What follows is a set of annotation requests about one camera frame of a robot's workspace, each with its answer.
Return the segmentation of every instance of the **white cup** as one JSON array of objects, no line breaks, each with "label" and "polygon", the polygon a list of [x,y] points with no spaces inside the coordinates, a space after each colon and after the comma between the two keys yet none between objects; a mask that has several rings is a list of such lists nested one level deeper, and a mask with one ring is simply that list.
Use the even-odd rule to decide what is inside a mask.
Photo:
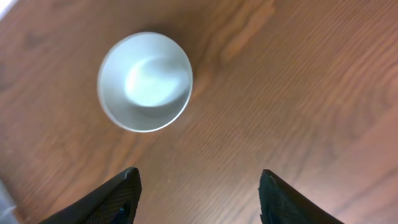
[{"label": "white cup", "polygon": [[98,97],[108,117],[134,132],[166,127],[192,94],[193,75],[185,52],[172,39],[152,32],[131,35],[105,57]]}]

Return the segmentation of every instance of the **white bowl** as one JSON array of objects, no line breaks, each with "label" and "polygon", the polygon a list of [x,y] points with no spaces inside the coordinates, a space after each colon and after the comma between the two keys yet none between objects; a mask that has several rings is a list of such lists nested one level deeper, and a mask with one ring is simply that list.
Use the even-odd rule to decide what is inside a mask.
[{"label": "white bowl", "polygon": [[105,57],[98,97],[118,126],[140,133],[166,127],[182,113],[193,75],[185,52],[172,39],[152,32],[131,35]]}]

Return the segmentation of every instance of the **cup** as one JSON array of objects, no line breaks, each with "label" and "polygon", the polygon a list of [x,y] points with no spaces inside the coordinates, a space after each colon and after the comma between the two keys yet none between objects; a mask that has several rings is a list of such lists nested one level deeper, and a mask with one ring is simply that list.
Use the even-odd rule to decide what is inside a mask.
[{"label": "cup", "polygon": [[189,59],[172,39],[141,32],[117,43],[98,74],[98,97],[106,115],[128,131],[166,127],[182,113],[192,94]]}]

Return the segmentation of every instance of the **cup rim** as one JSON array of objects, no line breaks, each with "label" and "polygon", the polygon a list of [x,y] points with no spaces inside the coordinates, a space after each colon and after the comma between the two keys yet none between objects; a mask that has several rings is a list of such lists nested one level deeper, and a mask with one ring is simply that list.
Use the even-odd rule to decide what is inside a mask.
[{"label": "cup rim", "polygon": [[101,79],[102,79],[102,76],[103,76],[103,69],[104,69],[104,66],[105,66],[106,62],[108,61],[110,55],[111,55],[121,44],[123,44],[123,43],[125,43],[126,41],[129,41],[130,39],[132,39],[132,38],[134,38],[134,37],[137,37],[137,36],[139,36],[139,35],[148,35],[148,34],[150,34],[150,35],[159,35],[159,36],[168,38],[168,39],[170,39],[171,41],[173,41],[173,42],[176,43],[176,41],[174,41],[174,40],[171,39],[170,37],[167,37],[166,35],[159,34],[159,33],[156,33],[156,32],[139,32],[139,33],[136,33],[136,34],[127,36],[127,37],[125,37],[124,39],[120,40],[118,43],[116,43],[114,46],[111,47],[111,49],[110,49],[109,52],[106,54],[105,58],[103,59],[103,61],[102,61],[102,63],[101,63],[101,66],[100,66],[99,71],[98,71],[98,77],[97,77],[97,94],[98,94],[98,99],[99,99],[99,103],[100,103],[102,109],[104,110],[105,114],[107,115],[107,117],[108,117],[114,124],[116,124],[117,126],[119,126],[120,128],[123,128],[123,129],[125,129],[125,130],[127,130],[127,131],[132,131],[132,132],[135,132],[135,133],[150,133],[150,132],[158,131],[158,130],[160,130],[160,129],[162,129],[162,128],[165,128],[165,127],[168,126],[169,124],[173,123],[173,122],[182,114],[182,112],[185,110],[185,108],[188,106],[188,102],[190,101],[190,98],[191,98],[191,95],[192,95],[192,89],[193,89],[193,70],[192,70],[191,62],[189,61],[189,58],[188,58],[187,53],[185,53],[185,51],[181,48],[181,46],[179,46],[178,43],[176,43],[177,46],[182,50],[182,52],[184,53],[184,55],[185,55],[186,58],[188,59],[189,66],[190,66],[190,70],[191,70],[191,74],[190,74],[190,76],[191,76],[191,82],[190,82],[190,88],[189,88],[189,92],[188,92],[187,99],[185,100],[185,103],[184,103],[184,105],[181,107],[180,111],[174,116],[174,118],[172,118],[169,122],[167,122],[166,124],[164,124],[164,125],[162,125],[162,126],[160,126],[160,127],[158,127],[158,128],[148,129],[148,130],[138,130],[138,129],[134,129],[134,128],[127,127],[126,125],[120,123],[120,122],[112,115],[112,113],[109,111],[108,107],[106,106],[106,104],[105,104],[105,102],[104,102],[104,99],[103,99],[103,95],[102,95],[103,91],[102,91],[102,87],[101,87]]}]

